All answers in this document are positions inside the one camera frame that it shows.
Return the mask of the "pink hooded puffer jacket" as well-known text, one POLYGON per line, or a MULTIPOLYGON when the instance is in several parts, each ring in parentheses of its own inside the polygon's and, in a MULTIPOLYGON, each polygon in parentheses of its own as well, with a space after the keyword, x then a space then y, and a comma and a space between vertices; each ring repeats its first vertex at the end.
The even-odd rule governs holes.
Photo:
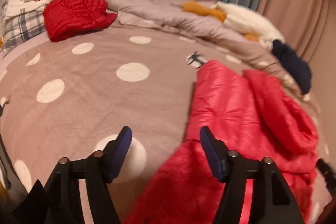
POLYGON ((150 180, 126 223, 211 223, 224 190, 199 141, 203 126, 248 159, 272 158, 308 221, 318 132, 311 117, 265 72, 216 60, 198 70, 184 142, 150 180))

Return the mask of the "polka dot bed cover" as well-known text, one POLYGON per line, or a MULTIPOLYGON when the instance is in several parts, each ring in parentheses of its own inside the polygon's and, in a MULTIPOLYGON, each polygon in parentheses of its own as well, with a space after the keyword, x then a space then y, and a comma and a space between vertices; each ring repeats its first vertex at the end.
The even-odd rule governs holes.
POLYGON ((63 156, 82 159, 133 132, 118 178, 109 186, 126 217, 150 178, 181 144, 199 53, 233 71, 247 68, 226 50, 147 28, 111 27, 63 42, 42 33, 1 61, 1 137, 11 168, 1 173, 15 197, 46 182, 63 156))

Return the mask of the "dark navy folded garment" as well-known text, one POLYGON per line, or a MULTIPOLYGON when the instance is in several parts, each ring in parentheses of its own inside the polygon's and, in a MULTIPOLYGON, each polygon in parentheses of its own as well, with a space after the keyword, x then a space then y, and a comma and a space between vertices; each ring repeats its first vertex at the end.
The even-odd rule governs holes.
POLYGON ((280 40, 274 40, 272 43, 272 54, 293 77, 301 90, 301 94, 308 94, 311 89, 312 72, 307 62, 298 57, 288 44, 282 43, 280 40))

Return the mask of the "white goose plush toy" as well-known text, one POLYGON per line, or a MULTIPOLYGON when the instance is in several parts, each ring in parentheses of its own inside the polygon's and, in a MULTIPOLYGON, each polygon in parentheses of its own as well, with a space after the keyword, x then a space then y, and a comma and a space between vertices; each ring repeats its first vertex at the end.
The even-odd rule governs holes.
POLYGON ((285 42, 282 33, 269 19, 244 6, 218 1, 207 7, 196 1, 187 1, 182 10, 200 16, 213 16, 224 27, 242 34, 249 41, 260 43, 268 50, 272 49, 274 40, 285 42))

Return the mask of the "plaid pillow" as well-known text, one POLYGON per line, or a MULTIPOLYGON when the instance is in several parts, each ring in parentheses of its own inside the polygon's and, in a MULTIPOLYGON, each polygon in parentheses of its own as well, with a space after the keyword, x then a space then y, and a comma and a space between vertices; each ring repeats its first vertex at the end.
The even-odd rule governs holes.
POLYGON ((20 44, 46 31, 43 11, 50 0, 43 1, 41 7, 33 11, 24 12, 19 10, 19 14, 14 17, 7 16, 8 11, 14 4, 14 0, 5 0, 2 5, 2 37, 1 58, 20 44))

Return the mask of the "folded red puffer jacket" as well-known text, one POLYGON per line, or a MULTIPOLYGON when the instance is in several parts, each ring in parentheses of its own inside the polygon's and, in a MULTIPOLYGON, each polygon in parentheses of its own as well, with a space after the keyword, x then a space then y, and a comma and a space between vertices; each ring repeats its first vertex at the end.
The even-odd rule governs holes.
POLYGON ((105 0, 53 0, 43 11, 45 28, 54 43, 109 27, 117 14, 106 12, 105 0))

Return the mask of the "grey lilac quilt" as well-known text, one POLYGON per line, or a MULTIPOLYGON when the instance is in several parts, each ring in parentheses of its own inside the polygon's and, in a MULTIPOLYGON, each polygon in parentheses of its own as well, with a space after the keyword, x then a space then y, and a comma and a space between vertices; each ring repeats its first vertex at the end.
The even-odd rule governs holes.
POLYGON ((160 30, 177 32, 190 39, 213 43, 218 50, 230 53, 246 64, 277 77, 295 95, 301 89, 280 61, 257 42, 251 42, 238 32, 223 27, 212 16, 199 16, 181 9, 185 0, 106 0, 108 8, 131 15, 141 21, 151 20, 160 30))

